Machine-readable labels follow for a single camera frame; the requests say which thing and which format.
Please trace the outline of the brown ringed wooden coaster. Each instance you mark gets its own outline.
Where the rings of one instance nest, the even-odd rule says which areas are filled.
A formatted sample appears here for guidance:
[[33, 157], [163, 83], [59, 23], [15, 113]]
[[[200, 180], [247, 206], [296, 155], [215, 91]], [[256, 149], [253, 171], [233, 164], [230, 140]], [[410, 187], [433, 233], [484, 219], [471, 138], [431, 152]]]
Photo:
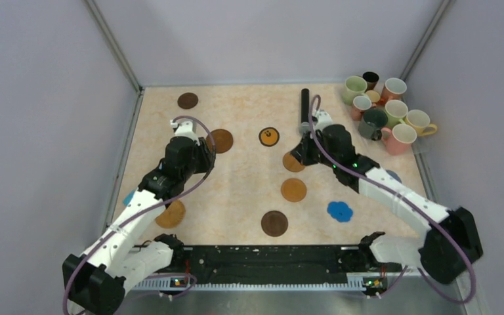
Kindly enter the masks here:
[[206, 137], [206, 143], [210, 150], [213, 149], [215, 144], [215, 151], [217, 154], [223, 154], [234, 144], [232, 133], [226, 129], [215, 129], [211, 131], [211, 136]]

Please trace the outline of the light wooden coaster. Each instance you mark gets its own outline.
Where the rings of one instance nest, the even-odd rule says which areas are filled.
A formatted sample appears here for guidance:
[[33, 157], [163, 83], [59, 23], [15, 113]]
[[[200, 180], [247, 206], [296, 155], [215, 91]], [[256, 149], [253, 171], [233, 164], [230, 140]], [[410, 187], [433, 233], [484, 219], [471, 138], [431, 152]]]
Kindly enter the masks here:
[[298, 178], [289, 178], [285, 180], [280, 188], [282, 197], [290, 202], [299, 202], [306, 197], [306, 184]]
[[305, 166], [297, 161], [289, 152], [285, 153], [282, 158], [283, 166], [290, 172], [298, 173], [305, 169]]

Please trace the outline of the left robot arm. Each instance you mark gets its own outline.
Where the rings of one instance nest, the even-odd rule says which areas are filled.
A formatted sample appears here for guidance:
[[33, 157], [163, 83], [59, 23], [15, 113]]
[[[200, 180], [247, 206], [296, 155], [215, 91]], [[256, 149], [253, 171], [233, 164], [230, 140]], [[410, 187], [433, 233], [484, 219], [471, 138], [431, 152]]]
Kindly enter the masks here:
[[181, 268], [184, 253], [160, 241], [130, 252], [156, 217], [192, 192], [184, 187], [188, 179], [208, 176], [214, 162], [215, 153], [203, 137], [174, 136], [169, 141], [164, 158], [142, 178], [117, 220], [82, 254], [71, 254], [63, 262], [64, 314], [114, 314], [128, 292], [156, 270]]

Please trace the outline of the blue flower coaster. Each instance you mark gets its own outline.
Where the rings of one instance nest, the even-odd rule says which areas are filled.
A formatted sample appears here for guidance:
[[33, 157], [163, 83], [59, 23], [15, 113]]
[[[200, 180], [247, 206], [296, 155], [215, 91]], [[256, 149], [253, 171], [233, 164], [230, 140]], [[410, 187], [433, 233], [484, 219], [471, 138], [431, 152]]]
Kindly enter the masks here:
[[337, 222], [350, 222], [354, 212], [343, 201], [332, 201], [327, 205], [327, 213]]

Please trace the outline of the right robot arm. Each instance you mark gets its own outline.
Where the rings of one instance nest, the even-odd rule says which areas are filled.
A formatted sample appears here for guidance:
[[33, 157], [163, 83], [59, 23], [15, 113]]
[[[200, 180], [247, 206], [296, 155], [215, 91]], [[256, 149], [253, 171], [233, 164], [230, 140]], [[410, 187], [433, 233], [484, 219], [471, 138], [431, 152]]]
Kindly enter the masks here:
[[410, 226], [417, 237], [378, 234], [358, 253], [360, 265], [377, 270], [398, 263], [424, 270], [440, 284], [450, 284], [468, 272], [483, 255], [473, 214], [464, 207], [450, 209], [435, 203], [391, 177], [376, 161], [356, 153], [343, 125], [307, 132], [290, 154], [304, 166], [325, 165], [336, 179], [369, 197]]

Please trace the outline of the dark brown wooden coaster bottom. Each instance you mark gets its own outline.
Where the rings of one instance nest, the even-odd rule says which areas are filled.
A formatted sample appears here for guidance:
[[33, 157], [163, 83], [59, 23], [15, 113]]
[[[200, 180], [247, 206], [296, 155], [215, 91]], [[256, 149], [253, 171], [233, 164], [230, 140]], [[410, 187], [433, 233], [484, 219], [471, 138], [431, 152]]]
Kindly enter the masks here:
[[270, 237], [279, 237], [288, 229], [288, 219], [280, 211], [269, 211], [262, 216], [262, 231]]

